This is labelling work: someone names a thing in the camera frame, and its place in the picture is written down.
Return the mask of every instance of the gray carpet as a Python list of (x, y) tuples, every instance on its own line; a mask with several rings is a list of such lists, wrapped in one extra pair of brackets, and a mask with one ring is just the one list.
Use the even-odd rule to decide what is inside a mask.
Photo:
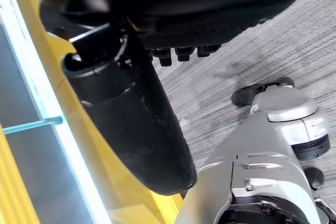
[(331, 149), (303, 166), (323, 170), (317, 192), (336, 209), (336, 0), (297, 0), (263, 25), (250, 28), (208, 58), (160, 67), (153, 61), (199, 169), (211, 151), (248, 115), (232, 105), (243, 86), (281, 76), (316, 99), (329, 114)]

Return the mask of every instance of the black rubber wheel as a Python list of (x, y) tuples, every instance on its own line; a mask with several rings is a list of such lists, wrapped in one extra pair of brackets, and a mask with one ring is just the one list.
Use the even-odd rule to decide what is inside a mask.
[(236, 90), (231, 97), (232, 103), (239, 107), (251, 105), (254, 97), (260, 93), (260, 86), (262, 84), (253, 84)]
[(312, 190), (316, 191), (323, 186), (324, 174), (320, 169), (316, 167), (308, 167), (303, 171), (305, 172), (309, 186)]

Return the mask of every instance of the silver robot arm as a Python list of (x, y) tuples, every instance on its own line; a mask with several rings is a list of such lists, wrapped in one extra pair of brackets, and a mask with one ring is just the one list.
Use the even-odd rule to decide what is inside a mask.
[(299, 163), (330, 148), (325, 110), (276, 84), (251, 105), (198, 171), (175, 223), (329, 223)]

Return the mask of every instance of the black cylindrical part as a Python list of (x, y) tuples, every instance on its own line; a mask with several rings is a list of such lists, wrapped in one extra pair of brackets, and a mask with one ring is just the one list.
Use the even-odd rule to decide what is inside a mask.
[(117, 61), (105, 57), (84, 68), (80, 58), (75, 63), (76, 57), (68, 54), (62, 68), (88, 115), (126, 167), (154, 192), (175, 194), (195, 184), (196, 170), (150, 58), (135, 48), (128, 45)]

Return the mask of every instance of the yellow panel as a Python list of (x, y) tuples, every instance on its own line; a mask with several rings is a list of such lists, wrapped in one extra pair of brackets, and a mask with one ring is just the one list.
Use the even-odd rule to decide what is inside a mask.
[(122, 224), (160, 224), (161, 222), (149, 211), (145, 205), (136, 205), (108, 211), (112, 220)]
[(0, 223), (39, 224), (35, 209), (0, 126)]
[[(78, 102), (60, 69), (60, 60), (72, 45), (45, 33), (36, 0), (17, 0), (34, 45), (55, 90), (102, 201), (113, 218), (115, 209), (143, 205), (159, 223), (174, 223), (181, 207), (180, 195), (159, 196), (144, 187), (120, 162)], [(152, 223), (149, 215), (141, 221)]]

